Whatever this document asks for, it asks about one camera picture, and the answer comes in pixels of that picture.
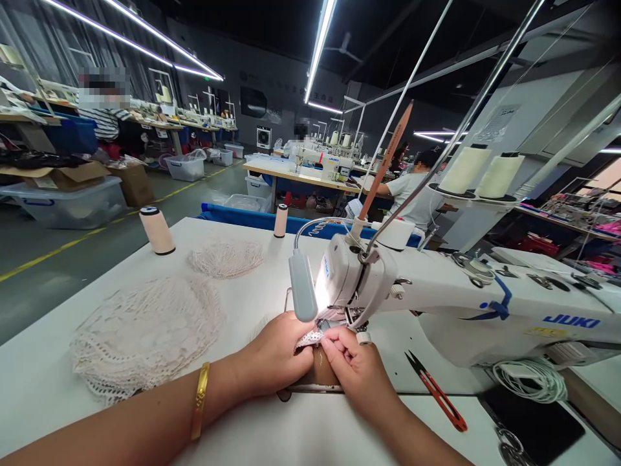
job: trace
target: bracelet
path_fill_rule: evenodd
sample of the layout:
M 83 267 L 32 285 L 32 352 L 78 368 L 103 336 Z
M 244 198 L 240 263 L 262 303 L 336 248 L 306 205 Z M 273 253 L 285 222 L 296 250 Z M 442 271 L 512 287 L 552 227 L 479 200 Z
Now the bracelet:
M 199 375 L 199 385 L 196 388 L 196 403 L 194 405 L 194 414 L 192 415 L 192 434 L 190 439 L 196 440 L 201 436 L 202 430 L 202 411 L 205 407 L 205 391 L 207 391 L 207 379 L 209 377 L 209 362 L 205 362 L 201 368 Z

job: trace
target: juki logo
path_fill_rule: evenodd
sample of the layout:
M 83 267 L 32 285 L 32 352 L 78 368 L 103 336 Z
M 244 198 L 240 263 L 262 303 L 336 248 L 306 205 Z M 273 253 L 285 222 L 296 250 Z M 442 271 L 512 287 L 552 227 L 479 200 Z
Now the juki logo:
M 551 322 L 552 324 L 571 325 L 573 327 L 595 328 L 601 320 L 589 319 L 586 317 L 568 316 L 565 314 L 559 314 L 556 317 L 547 316 L 543 319 L 544 322 Z

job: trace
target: worker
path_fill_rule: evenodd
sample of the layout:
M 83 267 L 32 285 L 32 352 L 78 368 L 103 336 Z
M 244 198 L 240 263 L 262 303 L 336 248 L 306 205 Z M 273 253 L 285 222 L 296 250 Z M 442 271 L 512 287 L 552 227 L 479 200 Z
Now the worker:
M 313 365 L 312 348 L 298 355 L 294 348 L 313 328 L 314 323 L 304 324 L 294 313 L 280 314 L 241 351 L 212 362 L 202 419 L 196 417 L 202 432 L 242 402 L 274 395 L 306 374 Z M 470 464 L 403 404 L 374 345 L 359 346 L 344 327 L 328 330 L 321 344 L 350 405 L 401 464 Z M 11 453 L 0 466 L 168 464 L 190 444 L 198 386 L 199 371 L 191 372 L 63 427 Z
M 433 168 L 435 163 L 442 155 L 442 148 L 436 146 L 419 153 L 414 160 L 412 173 L 393 179 L 386 184 L 381 184 L 377 192 L 380 195 L 392 196 L 395 202 L 391 207 L 388 216 L 392 215 L 403 202 L 409 197 L 416 187 L 422 182 L 427 173 Z M 399 213 L 404 220 L 412 222 L 418 230 L 418 235 L 424 235 L 428 225 L 432 220 L 433 211 L 442 202 L 442 196 L 428 189 L 423 189 L 405 209 Z
M 395 152 L 395 154 L 393 155 L 393 160 L 390 164 L 390 171 L 395 173 L 397 171 L 399 171 L 399 167 L 401 165 L 401 162 L 403 160 L 403 157 L 405 157 L 406 155 L 406 151 L 409 148 L 409 142 L 405 141 L 403 143 L 403 145 L 401 147 L 399 147 L 399 149 L 397 149 L 397 151 Z

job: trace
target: gray floor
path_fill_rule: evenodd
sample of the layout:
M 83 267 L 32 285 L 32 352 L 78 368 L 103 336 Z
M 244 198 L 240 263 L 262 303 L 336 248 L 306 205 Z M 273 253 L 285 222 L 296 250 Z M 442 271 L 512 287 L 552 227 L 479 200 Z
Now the gray floor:
M 195 217 L 213 191 L 246 193 L 242 161 L 156 205 L 169 226 Z M 205 174 L 223 167 L 205 164 Z M 150 173 L 156 199 L 187 186 L 167 173 Z M 64 245 L 83 238 L 87 231 L 48 230 L 15 206 L 0 205 L 0 276 L 24 266 Z M 107 272 L 147 242 L 137 215 L 125 217 L 61 252 L 25 268 L 0 282 L 0 345 Z

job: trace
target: red scissors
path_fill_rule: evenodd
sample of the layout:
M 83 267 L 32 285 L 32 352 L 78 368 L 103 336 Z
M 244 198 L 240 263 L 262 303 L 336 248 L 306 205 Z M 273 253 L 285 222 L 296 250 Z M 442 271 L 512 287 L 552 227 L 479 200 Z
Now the red scissors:
M 446 414 L 446 417 L 448 417 L 453 426 L 459 432 L 466 432 L 468 430 L 466 421 L 455 409 L 453 403 L 450 402 L 448 397 L 440 389 L 435 380 L 431 378 L 431 375 L 429 375 L 429 372 L 427 372 L 427 369 L 425 369 L 425 366 L 422 365 L 421 361 L 419 361 L 419 359 L 414 356 L 411 351 L 408 351 L 408 353 L 405 353 L 405 355 L 408 358 L 409 363 L 411 364 L 414 371 L 419 375 L 420 379 L 425 384 L 425 387 L 427 387 L 427 390 L 429 390 L 429 393 L 435 398 L 438 405 L 440 405 L 442 411 L 444 411 L 444 414 Z

